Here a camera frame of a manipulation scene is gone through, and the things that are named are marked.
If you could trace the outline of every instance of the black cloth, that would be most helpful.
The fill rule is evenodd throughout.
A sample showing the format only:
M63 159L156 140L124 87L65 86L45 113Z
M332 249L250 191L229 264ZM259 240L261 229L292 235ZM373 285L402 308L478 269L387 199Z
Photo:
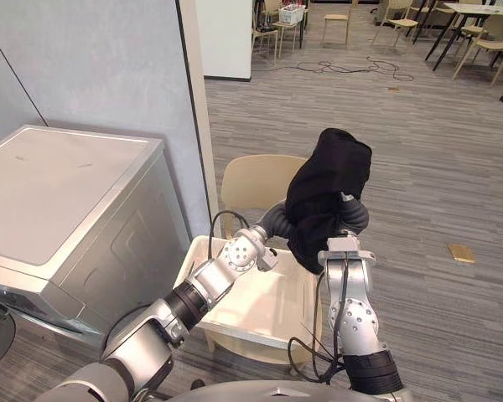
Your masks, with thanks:
M285 209L294 229L288 247L308 271L322 271L317 254L328 249L329 237L337 235L340 193L360 199L369 178L371 154L366 144L348 132L328 128L290 183Z

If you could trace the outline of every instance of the small yellow object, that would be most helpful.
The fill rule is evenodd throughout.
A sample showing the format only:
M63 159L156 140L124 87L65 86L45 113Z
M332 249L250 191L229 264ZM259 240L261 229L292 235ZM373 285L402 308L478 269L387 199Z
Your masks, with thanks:
M473 251L467 245L456 245L454 243L447 243L447 247L451 252L453 258L461 262L475 263L475 256Z

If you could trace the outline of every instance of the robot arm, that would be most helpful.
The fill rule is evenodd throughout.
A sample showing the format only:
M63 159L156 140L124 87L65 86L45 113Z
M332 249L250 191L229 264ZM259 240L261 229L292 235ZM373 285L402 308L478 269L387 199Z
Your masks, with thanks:
M410 402L387 346L377 338L378 319L367 295L375 256L360 249L355 233L366 227L365 207L342 194L345 207L340 237L319 253L331 296L329 323L341 341L352 389L396 402ZM157 300L108 344L100 363L90 364L37 402L125 402L142 389L156 389L173 367L170 344L178 347L188 331L231 289L257 260L276 265L264 243L291 229L284 208L273 207L259 224L241 229L220 254L192 272L164 299Z
M265 270L277 260L264 243L267 231L254 225L228 240L220 254L192 272L164 299L126 325L93 363L37 398L37 402L125 402L142 389L156 389L173 367L171 348L231 289L257 260Z

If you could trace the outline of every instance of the silver washing machine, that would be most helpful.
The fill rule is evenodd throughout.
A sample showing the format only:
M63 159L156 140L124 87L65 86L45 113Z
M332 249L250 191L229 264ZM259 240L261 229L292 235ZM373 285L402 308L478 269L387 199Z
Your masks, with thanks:
M189 247L159 139L23 126L0 142L0 305L98 345Z

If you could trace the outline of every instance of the white plastic basket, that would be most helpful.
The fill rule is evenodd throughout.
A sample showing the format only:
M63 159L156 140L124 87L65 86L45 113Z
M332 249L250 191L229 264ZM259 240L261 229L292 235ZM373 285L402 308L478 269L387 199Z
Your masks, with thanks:
M279 22L294 24L302 21L303 11L305 6L299 6L297 4L290 4L279 9Z
M213 255L218 255L226 241L213 238ZM207 260L208 243L207 236L192 241L174 287ZM312 337L305 328L313 328L316 276L299 265L290 251L277 250L277 258L273 270L253 268L238 278L198 327L283 350L293 336L310 345ZM319 338L321 331L319 321Z

